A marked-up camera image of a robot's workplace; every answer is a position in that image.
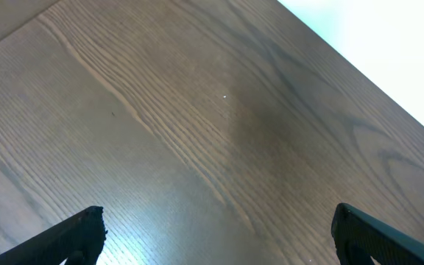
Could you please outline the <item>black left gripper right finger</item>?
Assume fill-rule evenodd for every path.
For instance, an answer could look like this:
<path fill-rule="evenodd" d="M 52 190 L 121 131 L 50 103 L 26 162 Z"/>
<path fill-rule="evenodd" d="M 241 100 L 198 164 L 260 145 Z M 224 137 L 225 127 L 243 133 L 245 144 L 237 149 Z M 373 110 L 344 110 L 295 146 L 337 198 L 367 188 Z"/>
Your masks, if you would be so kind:
<path fill-rule="evenodd" d="M 336 206 L 331 235 L 341 265 L 424 265 L 423 243 L 347 203 Z"/>

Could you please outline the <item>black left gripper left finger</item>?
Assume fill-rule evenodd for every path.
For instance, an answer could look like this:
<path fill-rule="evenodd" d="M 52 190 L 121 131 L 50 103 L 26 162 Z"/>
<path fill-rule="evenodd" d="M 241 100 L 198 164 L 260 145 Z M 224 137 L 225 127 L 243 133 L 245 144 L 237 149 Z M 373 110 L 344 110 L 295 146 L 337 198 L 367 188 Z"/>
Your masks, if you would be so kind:
<path fill-rule="evenodd" d="M 0 265 L 95 265 L 107 235 L 102 214 L 90 206 L 0 254 Z"/>

